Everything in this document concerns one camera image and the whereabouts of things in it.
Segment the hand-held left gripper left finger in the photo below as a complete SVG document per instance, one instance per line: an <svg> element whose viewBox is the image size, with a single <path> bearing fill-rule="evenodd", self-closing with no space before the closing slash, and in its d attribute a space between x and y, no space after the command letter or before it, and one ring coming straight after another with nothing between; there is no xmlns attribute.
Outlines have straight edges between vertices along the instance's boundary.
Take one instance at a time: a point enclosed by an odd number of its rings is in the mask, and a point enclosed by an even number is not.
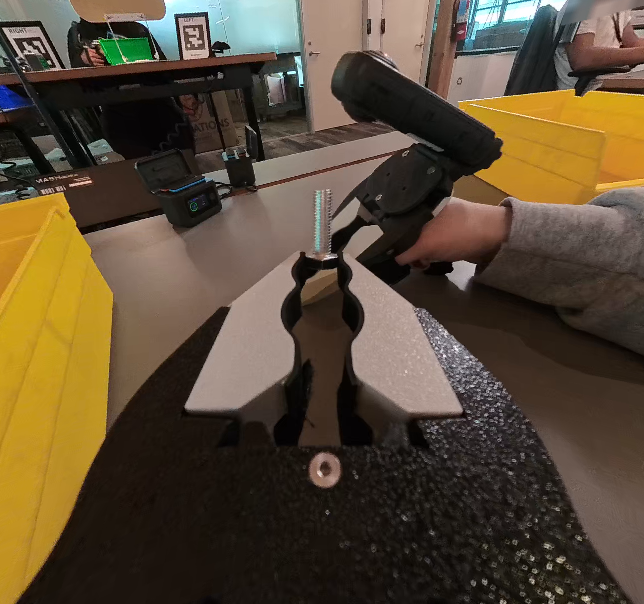
<svg viewBox="0 0 644 604"><path fill-rule="evenodd" d="M296 252L232 302L185 403L187 415L261 423L277 446L298 444L313 370L293 330L311 271Z"/></svg>

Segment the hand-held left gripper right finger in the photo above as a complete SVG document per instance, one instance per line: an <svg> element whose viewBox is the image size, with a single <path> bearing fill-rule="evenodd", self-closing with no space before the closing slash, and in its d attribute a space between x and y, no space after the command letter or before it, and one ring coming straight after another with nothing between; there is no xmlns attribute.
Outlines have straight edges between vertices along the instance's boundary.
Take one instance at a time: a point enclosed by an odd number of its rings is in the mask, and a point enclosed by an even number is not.
<svg viewBox="0 0 644 604"><path fill-rule="evenodd" d="M419 421L464 410L411 303L355 258L340 256L341 317L350 330L337 391L341 445L371 446Z"/></svg>

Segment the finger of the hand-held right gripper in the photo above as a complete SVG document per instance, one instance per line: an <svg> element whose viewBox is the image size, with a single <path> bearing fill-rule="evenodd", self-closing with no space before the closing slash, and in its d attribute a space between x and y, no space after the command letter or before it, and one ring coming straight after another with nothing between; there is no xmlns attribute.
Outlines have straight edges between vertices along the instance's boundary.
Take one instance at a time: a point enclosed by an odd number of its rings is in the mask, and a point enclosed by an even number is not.
<svg viewBox="0 0 644 604"><path fill-rule="evenodd" d="M341 294L338 274L338 269L319 270L306 280L301 291L302 307L322 301L331 295Z"/></svg>

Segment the silver bolt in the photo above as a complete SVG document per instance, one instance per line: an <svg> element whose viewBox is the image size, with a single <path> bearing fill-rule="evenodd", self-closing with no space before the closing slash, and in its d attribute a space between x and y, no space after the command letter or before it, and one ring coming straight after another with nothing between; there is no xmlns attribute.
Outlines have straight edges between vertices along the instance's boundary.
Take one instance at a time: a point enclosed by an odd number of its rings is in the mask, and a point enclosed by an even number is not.
<svg viewBox="0 0 644 604"><path fill-rule="evenodd" d="M311 273L337 267L338 255L333 247L332 219L332 191L316 190L313 195L312 241L305 254L305 264Z"/></svg>

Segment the person's right forearm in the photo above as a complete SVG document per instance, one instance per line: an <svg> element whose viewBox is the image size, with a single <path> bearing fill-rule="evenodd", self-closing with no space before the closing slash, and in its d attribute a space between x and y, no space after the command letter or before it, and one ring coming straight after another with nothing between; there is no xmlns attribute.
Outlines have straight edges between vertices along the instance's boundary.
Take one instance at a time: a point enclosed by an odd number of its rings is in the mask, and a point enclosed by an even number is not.
<svg viewBox="0 0 644 604"><path fill-rule="evenodd" d="M643 188L584 205L506 198L507 241L475 281L553 307L568 326L643 355Z"/></svg>

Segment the person's right hand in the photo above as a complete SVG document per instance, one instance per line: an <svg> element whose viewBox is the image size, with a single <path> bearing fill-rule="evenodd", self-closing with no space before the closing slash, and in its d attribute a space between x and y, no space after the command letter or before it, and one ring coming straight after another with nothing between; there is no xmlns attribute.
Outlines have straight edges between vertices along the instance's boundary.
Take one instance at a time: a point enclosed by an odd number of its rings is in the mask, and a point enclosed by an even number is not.
<svg viewBox="0 0 644 604"><path fill-rule="evenodd" d="M438 262L490 262L507 242L512 219L511 207L452 199L396 262L416 268Z"/></svg>

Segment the white recycling bin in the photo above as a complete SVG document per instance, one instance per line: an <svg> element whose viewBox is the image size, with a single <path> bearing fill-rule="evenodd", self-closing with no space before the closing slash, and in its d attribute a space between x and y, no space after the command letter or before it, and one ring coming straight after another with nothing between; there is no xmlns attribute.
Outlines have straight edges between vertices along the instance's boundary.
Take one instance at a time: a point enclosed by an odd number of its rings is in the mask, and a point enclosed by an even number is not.
<svg viewBox="0 0 644 604"><path fill-rule="evenodd" d="M476 101L503 96L517 51L459 55L455 58L447 101Z"/></svg>

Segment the small black charger box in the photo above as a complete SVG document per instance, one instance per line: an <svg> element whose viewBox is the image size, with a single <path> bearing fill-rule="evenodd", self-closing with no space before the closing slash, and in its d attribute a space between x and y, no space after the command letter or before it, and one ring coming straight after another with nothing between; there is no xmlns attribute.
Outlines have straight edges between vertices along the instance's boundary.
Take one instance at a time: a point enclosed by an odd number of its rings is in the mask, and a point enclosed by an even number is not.
<svg viewBox="0 0 644 604"><path fill-rule="evenodd" d="M257 148L228 148L221 158L233 189L255 189L256 177L254 174L254 160L257 157Z"/></svg>

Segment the yellow plastic bin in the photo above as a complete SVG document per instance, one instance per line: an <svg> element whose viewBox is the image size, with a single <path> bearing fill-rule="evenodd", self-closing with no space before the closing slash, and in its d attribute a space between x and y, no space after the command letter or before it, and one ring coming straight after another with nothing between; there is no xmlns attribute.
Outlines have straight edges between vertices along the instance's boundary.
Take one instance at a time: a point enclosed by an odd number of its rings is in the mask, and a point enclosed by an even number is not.
<svg viewBox="0 0 644 604"><path fill-rule="evenodd" d="M1 206L1 602L65 528L106 436L113 293L63 194Z"/></svg>
<svg viewBox="0 0 644 604"><path fill-rule="evenodd" d="M643 95L573 90L459 102L503 141L476 177L507 197L584 204L610 191L643 191Z"/></svg>

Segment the black battery charging case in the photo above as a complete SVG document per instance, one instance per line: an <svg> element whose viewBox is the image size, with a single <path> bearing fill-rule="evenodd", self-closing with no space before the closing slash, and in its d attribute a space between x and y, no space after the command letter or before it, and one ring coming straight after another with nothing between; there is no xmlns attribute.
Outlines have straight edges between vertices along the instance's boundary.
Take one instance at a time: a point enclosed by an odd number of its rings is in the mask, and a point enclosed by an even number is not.
<svg viewBox="0 0 644 604"><path fill-rule="evenodd" d="M134 167L172 226L191 228L221 211L217 184L197 173L183 151L140 158Z"/></svg>

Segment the white door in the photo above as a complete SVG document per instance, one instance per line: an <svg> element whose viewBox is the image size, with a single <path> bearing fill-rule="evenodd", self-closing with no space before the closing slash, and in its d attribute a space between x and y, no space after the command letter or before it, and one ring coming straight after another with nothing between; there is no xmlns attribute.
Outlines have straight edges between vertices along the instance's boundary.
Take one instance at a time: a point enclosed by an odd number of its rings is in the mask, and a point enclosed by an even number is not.
<svg viewBox="0 0 644 604"><path fill-rule="evenodd" d="M388 55L407 77L423 83L430 18L437 0L363 0L364 50Z"/></svg>
<svg viewBox="0 0 644 604"><path fill-rule="evenodd" d="M346 52L360 50L363 0L300 0L302 60L310 129L352 123L331 92L332 74Z"/></svg>

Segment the red fire extinguisher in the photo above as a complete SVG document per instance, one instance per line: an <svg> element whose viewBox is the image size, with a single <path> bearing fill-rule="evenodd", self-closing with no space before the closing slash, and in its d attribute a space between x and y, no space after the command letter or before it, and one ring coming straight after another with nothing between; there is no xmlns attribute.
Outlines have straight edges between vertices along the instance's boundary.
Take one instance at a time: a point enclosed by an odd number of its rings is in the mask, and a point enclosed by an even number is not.
<svg viewBox="0 0 644 604"><path fill-rule="evenodd" d="M466 38L468 21L470 17L471 0L455 0L453 7L453 26L451 40L459 43Z"/></svg>

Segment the black office chair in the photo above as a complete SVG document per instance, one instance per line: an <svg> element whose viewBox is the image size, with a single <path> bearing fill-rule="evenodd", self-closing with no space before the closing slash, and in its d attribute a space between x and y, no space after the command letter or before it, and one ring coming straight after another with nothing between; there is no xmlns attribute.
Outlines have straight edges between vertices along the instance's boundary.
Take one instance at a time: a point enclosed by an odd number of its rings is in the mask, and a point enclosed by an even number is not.
<svg viewBox="0 0 644 604"><path fill-rule="evenodd" d="M557 89L554 54L561 38L558 10L541 6L529 27L505 87L505 96L553 92Z"/></svg>

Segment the brown paper bag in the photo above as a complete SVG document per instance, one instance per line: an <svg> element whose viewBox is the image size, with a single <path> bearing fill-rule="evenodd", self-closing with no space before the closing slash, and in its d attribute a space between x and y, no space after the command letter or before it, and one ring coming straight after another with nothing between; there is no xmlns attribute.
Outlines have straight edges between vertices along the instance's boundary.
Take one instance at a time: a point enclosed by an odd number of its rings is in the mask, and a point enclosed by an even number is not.
<svg viewBox="0 0 644 604"><path fill-rule="evenodd" d="M225 92L199 93L191 120L196 154L233 148L237 130Z"/></svg>

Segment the black cardboard box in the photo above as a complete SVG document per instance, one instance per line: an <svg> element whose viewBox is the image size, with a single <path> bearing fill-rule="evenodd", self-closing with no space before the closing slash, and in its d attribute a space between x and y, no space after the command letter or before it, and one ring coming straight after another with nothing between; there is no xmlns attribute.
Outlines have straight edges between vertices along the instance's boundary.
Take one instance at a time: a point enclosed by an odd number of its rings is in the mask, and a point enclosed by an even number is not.
<svg viewBox="0 0 644 604"><path fill-rule="evenodd" d="M32 182L42 195L63 194L80 229L162 213L158 198L143 184L134 160L41 174Z"/></svg>

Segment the black framed tag sign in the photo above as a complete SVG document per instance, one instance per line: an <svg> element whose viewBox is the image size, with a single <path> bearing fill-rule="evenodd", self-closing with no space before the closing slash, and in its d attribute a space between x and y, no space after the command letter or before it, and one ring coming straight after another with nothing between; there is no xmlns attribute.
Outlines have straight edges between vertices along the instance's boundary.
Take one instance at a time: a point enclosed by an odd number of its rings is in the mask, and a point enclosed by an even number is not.
<svg viewBox="0 0 644 604"><path fill-rule="evenodd" d="M211 57L212 44L207 12L175 13L174 22L181 61Z"/></svg>
<svg viewBox="0 0 644 604"><path fill-rule="evenodd" d="M12 56L22 71L65 69L43 23L36 20L1 21L1 56L8 67Z"/></svg>

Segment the green plastic bin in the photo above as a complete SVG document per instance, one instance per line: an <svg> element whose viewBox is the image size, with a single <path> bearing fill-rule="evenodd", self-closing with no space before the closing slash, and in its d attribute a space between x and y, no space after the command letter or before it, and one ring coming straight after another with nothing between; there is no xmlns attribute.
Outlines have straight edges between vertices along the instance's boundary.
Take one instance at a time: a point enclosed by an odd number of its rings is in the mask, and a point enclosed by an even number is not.
<svg viewBox="0 0 644 604"><path fill-rule="evenodd" d="M111 66L155 60L146 37L99 39L98 44Z"/></svg>

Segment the wooden post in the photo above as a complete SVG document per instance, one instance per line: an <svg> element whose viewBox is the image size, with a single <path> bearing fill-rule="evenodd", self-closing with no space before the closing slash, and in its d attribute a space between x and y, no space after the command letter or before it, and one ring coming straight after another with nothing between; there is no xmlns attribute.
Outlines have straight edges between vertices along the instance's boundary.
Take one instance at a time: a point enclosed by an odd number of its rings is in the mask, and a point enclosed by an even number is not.
<svg viewBox="0 0 644 604"><path fill-rule="evenodd" d="M428 89L447 100L451 72L455 59L452 42L453 13L456 0L440 0L437 28L433 36Z"/></svg>

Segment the brown desk black frame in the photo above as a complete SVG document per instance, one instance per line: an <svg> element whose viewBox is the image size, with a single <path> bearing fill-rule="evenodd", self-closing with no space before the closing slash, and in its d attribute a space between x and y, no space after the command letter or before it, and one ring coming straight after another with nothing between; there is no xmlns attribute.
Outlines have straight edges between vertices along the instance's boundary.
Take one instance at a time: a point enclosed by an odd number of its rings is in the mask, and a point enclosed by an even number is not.
<svg viewBox="0 0 644 604"><path fill-rule="evenodd" d="M149 61L92 68L14 71L1 74L2 86L20 86L35 104L73 168L96 164L65 112L105 104L147 101L186 94L241 89L251 127L264 152L253 101L253 76L274 52L224 55L206 59Z"/></svg>

